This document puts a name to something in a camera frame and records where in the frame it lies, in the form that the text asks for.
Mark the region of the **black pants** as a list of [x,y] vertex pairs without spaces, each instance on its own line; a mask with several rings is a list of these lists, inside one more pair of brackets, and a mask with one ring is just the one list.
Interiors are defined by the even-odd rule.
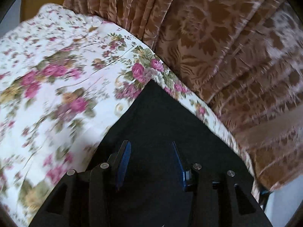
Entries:
[[186,226],[192,194],[183,191],[174,145],[211,173],[233,170],[251,190],[253,177],[229,146],[188,109],[150,81],[110,128],[88,168],[105,162],[125,140],[130,161],[112,226]]

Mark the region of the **floral bed sheet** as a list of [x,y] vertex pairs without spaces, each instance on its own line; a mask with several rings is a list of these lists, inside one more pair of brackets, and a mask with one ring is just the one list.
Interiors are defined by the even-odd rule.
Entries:
[[1,205],[28,226],[70,169],[155,81],[245,162],[214,112],[143,42],[98,16],[46,4],[1,38]]

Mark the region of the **brown floral curtain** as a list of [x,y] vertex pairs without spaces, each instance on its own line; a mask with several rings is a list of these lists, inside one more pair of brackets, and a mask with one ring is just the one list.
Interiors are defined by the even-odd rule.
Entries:
[[302,22],[286,0],[64,0],[150,46],[270,191],[302,174]]

